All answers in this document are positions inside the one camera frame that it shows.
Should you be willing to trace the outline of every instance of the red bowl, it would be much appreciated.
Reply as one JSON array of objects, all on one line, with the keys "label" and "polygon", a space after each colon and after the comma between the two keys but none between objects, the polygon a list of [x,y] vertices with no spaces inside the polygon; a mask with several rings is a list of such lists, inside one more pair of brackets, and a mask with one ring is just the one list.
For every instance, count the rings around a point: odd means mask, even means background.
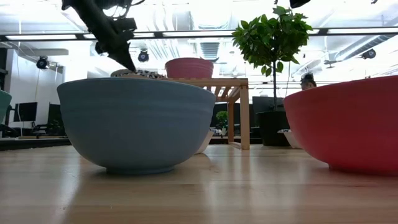
[{"label": "red bowl", "polygon": [[169,78],[211,78],[214,65],[200,58],[177,58],[166,63]]},{"label": "red bowl", "polygon": [[398,174],[398,76],[317,87],[284,100],[290,128],[331,168]]}]

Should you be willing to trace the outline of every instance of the blue bowl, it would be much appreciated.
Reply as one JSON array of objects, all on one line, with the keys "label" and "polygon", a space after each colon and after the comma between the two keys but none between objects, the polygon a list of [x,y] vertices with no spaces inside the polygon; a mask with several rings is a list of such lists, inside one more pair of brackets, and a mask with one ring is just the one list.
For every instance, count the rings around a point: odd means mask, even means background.
[{"label": "blue bowl", "polygon": [[94,78],[61,84],[62,119],[75,149],[117,174],[167,172],[199,149],[216,96],[164,80]]},{"label": "blue bowl", "polygon": [[0,90],[0,123],[4,119],[4,116],[7,113],[7,108],[11,102],[11,95],[6,93],[5,91]]}]

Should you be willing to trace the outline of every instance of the green leaves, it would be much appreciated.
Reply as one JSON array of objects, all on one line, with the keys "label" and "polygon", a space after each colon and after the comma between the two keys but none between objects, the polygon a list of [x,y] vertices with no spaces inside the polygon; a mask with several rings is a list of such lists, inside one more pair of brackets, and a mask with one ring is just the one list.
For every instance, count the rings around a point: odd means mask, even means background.
[{"label": "green leaves", "polygon": [[266,76],[267,76],[267,77],[270,76],[271,73],[272,73],[272,68],[269,67],[269,68],[267,69],[267,71],[266,71]]},{"label": "green leaves", "polygon": [[277,6],[276,8],[273,8],[274,14],[277,14],[278,16],[286,14],[286,9],[282,6]]},{"label": "green leaves", "polygon": [[300,65],[300,63],[296,60],[296,58],[294,58],[292,56],[292,58],[290,59],[291,62],[296,63],[297,65]]},{"label": "green leaves", "polygon": [[263,66],[263,67],[261,68],[261,74],[265,74],[266,71],[267,71],[267,66]]},{"label": "green leaves", "polygon": [[265,23],[267,23],[267,21],[268,21],[267,16],[266,16],[265,14],[263,14],[263,15],[261,16],[261,22],[262,22],[263,24],[265,24]]},{"label": "green leaves", "polygon": [[276,71],[282,73],[283,70],[284,70],[284,64],[282,62],[278,62],[276,66]]},{"label": "green leaves", "polygon": [[268,19],[265,14],[252,21],[241,21],[232,33],[233,45],[238,46],[243,59],[254,68],[260,67],[263,75],[271,75],[272,69],[282,73],[283,62],[299,63],[294,55],[308,41],[308,25],[303,14],[293,14],[290,9],[277,6],[277,18]]},{"label": "green leaves", "polygon": [[249,28],[249,24],[246,21],[241,21],[241,25],[242,25],[243,29],[248,29]]}]

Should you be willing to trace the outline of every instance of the plant pot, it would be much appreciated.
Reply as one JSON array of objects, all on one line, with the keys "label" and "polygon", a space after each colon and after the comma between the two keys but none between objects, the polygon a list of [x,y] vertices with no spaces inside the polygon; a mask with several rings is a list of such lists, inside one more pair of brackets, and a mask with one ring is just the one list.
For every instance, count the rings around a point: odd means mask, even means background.
[{"label": "plant pot", "polygon": [[398,76],[301,91],[285,109],[297,141],[341,170],[398,174]]},{"label": "plant pot", "polygon": [[197,86],[151,79],[78,80],[57,91],[75,149],[117,174],[167,172],[189,159],[208,134],[216,101]]},{"label": "plant pot", "polygon": [[11,98],[10,94],[0,90],[0,123],[2,123],[2,120],[7,113],[7,108],[10,105]]},{"label": "plant pot", "polygon": [[200,58],[176,58],[165,67],[169,78],[211,78],[214,65]]},{"label": "plant pot", "polygon": [[257,113],[260,125],[262,144],[265,146],[289,146],[289,142],[283,134],[279,134],[281,129],[289,129],[285,111],[271,111]]}]

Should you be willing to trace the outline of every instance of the white bowl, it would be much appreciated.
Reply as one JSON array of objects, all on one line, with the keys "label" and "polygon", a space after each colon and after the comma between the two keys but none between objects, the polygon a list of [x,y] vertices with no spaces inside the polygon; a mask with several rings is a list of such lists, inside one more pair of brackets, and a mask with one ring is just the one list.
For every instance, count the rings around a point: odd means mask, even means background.
[{"label": "white bowl", "polygon": [[203,153],[203,151],[206,150],[207,146],[210,143],[211,137],[213,137],[213,135],[214,135],[213,131],[209,131],[207,133],[205,140],[203,141],[203,143],[201,144],[199,150],[197,150],[197,152],[195,154]]},{"label": "white bowl", "polygon": [[293,132],[284,132],[287,141],[289,142],[290,146],[295,149],[302,149],[301,145],[297,142],[296,138],[293,135]]}]

